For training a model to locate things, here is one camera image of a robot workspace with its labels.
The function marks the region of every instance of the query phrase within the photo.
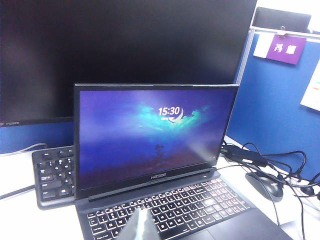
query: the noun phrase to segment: black monitor screen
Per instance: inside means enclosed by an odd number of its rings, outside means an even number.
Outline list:
[[[2,0],[0,123],[72,117],[74,83],[233,83],[255,4]]]

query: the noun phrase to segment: black mouse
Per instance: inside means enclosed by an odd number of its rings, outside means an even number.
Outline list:
[[[279,202],[282,200],[284,191],[282,189],[282,186],[279,183],[275,182],[270,178],[267,178],[261,172],[256,171],[254,172],[254,174],[252,172],[248,172],[245,174],[245,178],[262,196],[264,196],[266,199],[270,201],[273,199],[274,202]]]

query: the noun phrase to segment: external keyboard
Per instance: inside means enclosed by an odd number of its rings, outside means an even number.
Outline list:
[[[74,147],[58,147],[32,154],[35,192],[42,210],[74,204]]]
[[[116,239],[136,208],[151,211],[160,238],[167,240],[224,221],[250,206],[216,178],[89,212],[92,239]]]

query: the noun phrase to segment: laptop keyboard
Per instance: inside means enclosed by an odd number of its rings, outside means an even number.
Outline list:
[[[35,192],[40,209],[74,204],[74,147],[35,151],[32,154]]]
[[[250,208],[220,178],[188,185],[86,215],[94,240],[116,239],[136,208],[150,210],[163,240],[196,232]]]

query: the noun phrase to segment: laptop screen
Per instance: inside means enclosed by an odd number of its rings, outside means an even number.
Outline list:
[[[236,87],[80,90],[77,187],[95,188],[214,162],[236,91]]]

